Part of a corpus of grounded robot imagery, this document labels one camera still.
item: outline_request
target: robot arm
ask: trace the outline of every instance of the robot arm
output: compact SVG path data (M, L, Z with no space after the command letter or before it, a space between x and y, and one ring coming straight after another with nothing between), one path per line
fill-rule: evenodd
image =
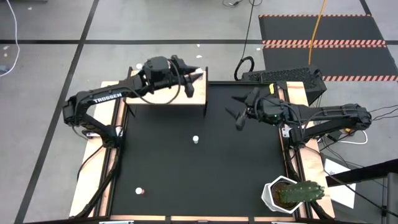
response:
M186 65L176 55L171 56L171 59L150 58L137 75L128 77L116 85L81 91L71 96L62 108L63 120L69 126L83 126L99 134L104 147L116 147L119 138L115 128L104 125L88 115L86 112L90 106L123 97L142 97L147 93L153 94L156 90L174 85L184 85L185 93L188 97L192 97L194 92L192 83L203 75L202 73L190 75L196 69L198 67Z
M343 128L365 130L372 122L371 114L366 111L366 108L357 104L309 108L305 105L288 103L274 95L260 96L260 89L257 87L246 96L232 98L246 105L242 113L235 113L226 108L227 112L235 118L237 130L243 129L248 118L274 126L287 124L290 129L283 135L289 138L290 145L293 147L302 147L311 138ZM326 122L306 128L309 121Z

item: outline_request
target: white plant pot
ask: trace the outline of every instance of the white plant pot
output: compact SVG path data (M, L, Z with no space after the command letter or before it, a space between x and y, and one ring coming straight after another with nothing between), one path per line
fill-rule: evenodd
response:
M273 211L273 212L283 212L283 213L288 213L291 214L293 213L296 209L299 208L299 206L301 204L303 204L303 202L298 203L294 208L290 209L290 210L286 210L282 207L277 206L274 203L274 199L272 198L272 192L271 192L271 187L277 183L280 180L284 180L286 182L289 182L291 184L296 184L297 182L294 180L290 180L287 177L284 176L279 176L278 178L276 178L274 181L272 181L271 183L265 184L264 186L264 190L262 191L262 195L261 195L261 199L264 201L264 203L267 205L267 207Z

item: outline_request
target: cactus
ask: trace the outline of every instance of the cactus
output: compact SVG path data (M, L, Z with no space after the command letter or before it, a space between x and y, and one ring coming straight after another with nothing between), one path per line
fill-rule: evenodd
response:
M312 202L325 196L324 187L316 182L305 181L286 185L278 191L282 203Z

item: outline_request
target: floor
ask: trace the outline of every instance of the floor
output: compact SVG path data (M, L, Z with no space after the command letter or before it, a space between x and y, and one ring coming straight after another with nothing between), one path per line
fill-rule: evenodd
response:
M383 37L398 40L395 22L398 15L394 11L398 2L366 2ZM98 6L87 33L83 28L93 3ZM261 39L259 14L317 14L321 4L319 0L263 0L254 8L249 39ZM30 203L24 203L29 205L26 215L20 212L17 221L68 217L85 142L60 119L56 110L60 96L63 100L80 90L97 88L102 81L123 79L128 66L135 67L156 55L177 54L190 65L209 66L210 80L233 80L251 7L248 1L243 1L237 8L228 8L221 0L49 0L46 4L15 1L12 6L18 20L18 39L24 44L14 71L0 78L3 223L15 222L37 158L40 152L46 156L46 149L37 185L29 185L34 188ZM324 13L364 14L364 9L359 0L333 0L328 2ZM0 64L11 66L17 49L13 44L2 44L14 38L14 21L5 2L0 2L0 21ZM79 45L81 38L92 41ZM43 40L43 44L34 44L37 41L32 40ZM135 41L111 45L94 40ZM255 70L265 69L260 47L260 44L246 47L245 55L252 55L257 62ZM388 48L398 60L398 45ZM327 82L326 85L328 91L322 105L359 103L373 110L398 104L398 98L394 97L398 95L397 82ZM49 128L54 128L54 132L48 132ZM396 132L398 120L383 119L367 130L366 145L335 144L332 149L346 160L364 166L395 159L398 158ZM358 133L350 140L362 141L363 136Z

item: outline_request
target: white cable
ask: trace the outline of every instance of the white cable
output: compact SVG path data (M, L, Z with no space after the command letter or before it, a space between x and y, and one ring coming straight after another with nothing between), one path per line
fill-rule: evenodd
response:
M18 37L17 37L17 36L18 36L17 18L16 18L16 16L15 16L14 10L12 10L10 1L9 1L9 0L6 0L6 1L7 1L7 3L8 3L8 6L10 7L12 16L14 17L14 22L15 22L15 43L16 43L17 48L18 48L18 53L17 53L17 57L15 58L15 62L14 62L14 64L12 65L11 69L8 70L8 72L6 72L6 73L0 75L0 77L3 77L3 76L5 76L5 75L8 75L8 74L15 68L15 65L17 64L17 61L18 61L18 58L19 58L19 51L20 51L19 44L18 44Z
M366 134L365 131L362 131L363 134L365 135L365 142L349 142L349 141L339 141L340 143L347 143L347 144L366 144L368 143L368 135Z

